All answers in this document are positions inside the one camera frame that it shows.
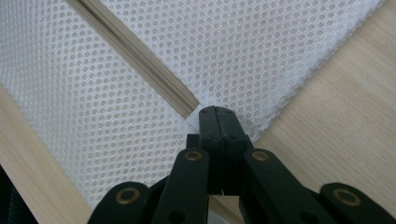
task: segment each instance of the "metal screw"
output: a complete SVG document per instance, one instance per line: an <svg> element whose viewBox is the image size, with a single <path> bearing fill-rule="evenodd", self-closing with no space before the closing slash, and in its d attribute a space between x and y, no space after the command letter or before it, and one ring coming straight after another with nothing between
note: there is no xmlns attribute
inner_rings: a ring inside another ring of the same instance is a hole
<svg viewBox="0 0 396 224"><path fill-rule="evenodd" d="M140 191L137 188L125 188L120 190L116 195L116 201L119 204L128 204L136 201L140 196Z"/></svg>
<svg viewBox="0 0 396 224"><path fill-rule="evenodd" d="M332 195L337 199L340 203L344 203L349 206L359 206L361 205L361 199L358 195L352 193L347 189L334 189L332 191Z"/></svg>
<svg viewBox="0 0 396 224"><path fill-rule="evenodd" d="M189 151L184 155L184 157L188 161L198 161L202 158L202 154L197 151Z"/></svg>
<svg viewBox="0 0 396 224"><path fill-rule="evenodd" d="M267 153L262 152L262 151L255 151L251 154L251 156L256 160L256 161L267 161L270 159L270 156L268 156Z"/></svg>

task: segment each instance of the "light wooden surface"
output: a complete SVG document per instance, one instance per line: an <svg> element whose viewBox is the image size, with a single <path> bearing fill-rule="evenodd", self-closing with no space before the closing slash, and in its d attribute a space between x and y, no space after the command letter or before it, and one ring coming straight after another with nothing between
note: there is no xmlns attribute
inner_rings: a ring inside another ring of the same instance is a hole
<svg viewBox="0 0 396 224"><path fill-rule="evenodd" d="M0 87L0 164L39 223L86 223L91 208Z"/></svg>
<svg viewBox="0 0 396 224"><path fill-rule="evenodd" d="M388 0L321 67L256 144L306 186L344 182L396 217L396 1ZM91 213L0 88L0 163L40 223ZM231 223L237 198L211 198Z"/></svg>
<svg viewBox="0 0 396 224"><path fill-rule="evenodd" d="M306 187L343 182L396 217L396 1L364 22L255 146L274 152ZM211 200L241 223L236 197Z"/></svg>

